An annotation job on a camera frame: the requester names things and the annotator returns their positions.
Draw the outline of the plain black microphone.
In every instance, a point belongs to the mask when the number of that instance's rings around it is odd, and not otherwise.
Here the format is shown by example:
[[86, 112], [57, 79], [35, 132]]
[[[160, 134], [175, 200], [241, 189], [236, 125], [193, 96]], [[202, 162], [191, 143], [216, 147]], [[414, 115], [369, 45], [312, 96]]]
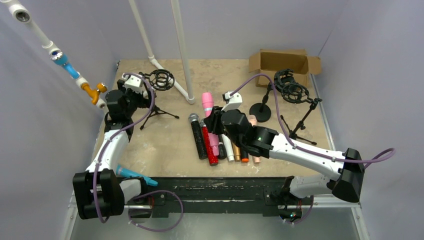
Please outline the plain black microphone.
[[224, 160], [227, 157], [227, 151], [221, 135], [218, 135], [218, 159]]

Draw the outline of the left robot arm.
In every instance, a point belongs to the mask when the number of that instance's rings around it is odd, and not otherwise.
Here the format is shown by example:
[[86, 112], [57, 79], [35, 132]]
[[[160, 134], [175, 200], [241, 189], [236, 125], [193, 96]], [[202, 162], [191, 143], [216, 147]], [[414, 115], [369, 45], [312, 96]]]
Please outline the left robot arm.
[[133, 114], [138, 108], [153, 107], [150, 94], [144, 97], [129, 88], [111, 90], [105, 98], [108, 111], [101, 147], [89, 167], [72, 179], [79, 217], [103, 223], [121, 215], [125, 204], [147, 188], [143, 177], [120, 179], [116, 170], [134, 132]]

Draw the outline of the blue microphone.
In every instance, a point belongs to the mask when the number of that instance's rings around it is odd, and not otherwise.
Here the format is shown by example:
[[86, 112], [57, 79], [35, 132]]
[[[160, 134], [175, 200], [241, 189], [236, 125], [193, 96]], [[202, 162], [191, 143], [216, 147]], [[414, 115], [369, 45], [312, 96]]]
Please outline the blue microphone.
[[145, 180], [146, 184], [151, 187], [157, 187], [158, 182], [151, 177], [148, 177], [146, 175], [143, 175], [141, 173], [132, 171], [128, 168], [122, 167], [121, 165], [117, 166], [117, 169], [115, 173], [123, 178], [135, 178], [135, 177], [141, 177]]

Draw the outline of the white microphone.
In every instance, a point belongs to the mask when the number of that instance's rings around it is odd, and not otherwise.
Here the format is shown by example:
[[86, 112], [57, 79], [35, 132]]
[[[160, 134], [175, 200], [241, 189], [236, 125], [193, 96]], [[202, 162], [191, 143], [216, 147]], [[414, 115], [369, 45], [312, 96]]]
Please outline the white microphone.
[[235, 155], [234, 155], [234, 151], [232, 147], [232, 142], [225, 134], [221, 134], [220, 136], [222, 138], [222, 142], [225, 147], [227, 159], [230, 163], [232, 163], [235, 161]]

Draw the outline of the black orange-tipped microphone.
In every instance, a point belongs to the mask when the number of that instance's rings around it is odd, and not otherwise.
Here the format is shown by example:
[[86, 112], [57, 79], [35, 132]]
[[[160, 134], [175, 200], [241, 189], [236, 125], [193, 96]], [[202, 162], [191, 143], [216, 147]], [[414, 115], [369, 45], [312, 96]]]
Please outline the black orange-tipped microphone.
[[244, 150], [243, 148], [240, 148], [240, 157], [242, 163], [248, 163], [249, 162], [249, 153]]

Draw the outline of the round base mic stand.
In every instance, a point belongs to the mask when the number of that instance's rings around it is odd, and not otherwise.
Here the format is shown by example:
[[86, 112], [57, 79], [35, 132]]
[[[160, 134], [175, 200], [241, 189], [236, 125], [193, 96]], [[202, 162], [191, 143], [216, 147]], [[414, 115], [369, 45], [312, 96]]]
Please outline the round base mic stand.
[[[294, 71], [289, 68], [277, 71], [274, 74], [273, 83], [275, 85], [275, 89], [281, 93], [283, 97], [289, 95], [289, 86], [295, 83], [293, 75]], [[262, 98], [262, 102], [253, 104], [249, 109], [249, 114], [255, 116], [258, 123], [264, 123], [271, 117], [272, 112], [270, 107], [267, 105], [267, 102], [272, 90], [273, 87], [269, 83], [267, 86], [267, 92]]]

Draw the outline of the black glitter microphone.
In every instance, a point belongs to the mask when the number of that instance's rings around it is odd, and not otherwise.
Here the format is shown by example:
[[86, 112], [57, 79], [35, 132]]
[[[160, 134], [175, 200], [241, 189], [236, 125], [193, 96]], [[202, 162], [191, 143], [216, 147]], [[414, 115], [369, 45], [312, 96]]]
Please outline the black glitter microphone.
[[207, 149], [203, 139], [202, 129], [199, 122], [199, 116], [196, 113], [191, 113], [188, 117], [190, 122], [193, 138], [197, 150], [197, 154], [200, 160], [208, 158]]

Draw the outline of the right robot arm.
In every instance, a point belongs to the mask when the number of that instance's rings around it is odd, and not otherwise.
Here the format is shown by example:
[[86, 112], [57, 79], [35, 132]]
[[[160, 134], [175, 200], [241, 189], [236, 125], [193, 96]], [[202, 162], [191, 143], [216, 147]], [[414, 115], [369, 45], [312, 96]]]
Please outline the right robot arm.
[[298, 141], [289, 142], [283, 133], [251, 125], [238, 109], [223, 111], [215, 106], [204, 119], [209, 133], [226, 135], [251, 156], [284, 160], [314, 170], [315, 177], [292, 177], [285, 185], [288, 195], [302, 199], [310, 195], [333, 194], [340, 200], [360, 201], [364, 162], [358, 150], [335, 151]]

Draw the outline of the cardboard box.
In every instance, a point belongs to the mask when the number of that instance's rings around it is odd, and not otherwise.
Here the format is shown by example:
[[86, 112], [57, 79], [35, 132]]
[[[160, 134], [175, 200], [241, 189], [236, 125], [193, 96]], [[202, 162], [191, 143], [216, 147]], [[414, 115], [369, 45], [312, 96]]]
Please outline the cardboard box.
[[322, 72], [322, 63], [318, 56], [308, 55], [305, 49], [261, 49], [249, 57], [250, 73], [262, 73], [272, 78], [285, 69], [293, 70], [295, 81], [307, 87], [310, 75]]

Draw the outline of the red glitter microphone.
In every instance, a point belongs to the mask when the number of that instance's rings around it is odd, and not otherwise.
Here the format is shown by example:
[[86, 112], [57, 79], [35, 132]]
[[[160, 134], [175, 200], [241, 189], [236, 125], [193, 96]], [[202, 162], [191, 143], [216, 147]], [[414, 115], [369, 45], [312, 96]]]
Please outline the red glitter microphone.
[[210, 144], [209, 133], [203, 118], [200, 120], [199, 124], [202, 130], [202, 137], [206, 147], [206, 153], [207, 153], [209, 165], [216, 166], [219, 164], [219, 160], [218, 160], [218, 157], [214, 155], [213, 148], [211, 147], [211, 144]]

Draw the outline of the gold microphone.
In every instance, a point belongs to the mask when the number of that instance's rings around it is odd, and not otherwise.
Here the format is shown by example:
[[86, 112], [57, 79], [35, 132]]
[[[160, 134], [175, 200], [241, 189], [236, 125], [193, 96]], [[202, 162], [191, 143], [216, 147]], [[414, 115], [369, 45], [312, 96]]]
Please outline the gold microphone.
[[241, 161], [240, 148], [238, 146], [236, 146], [233, 142], [231, 143], [231, 145], [232, 145], [232, 150], [233, 150], [235, 161], [240, 162]]

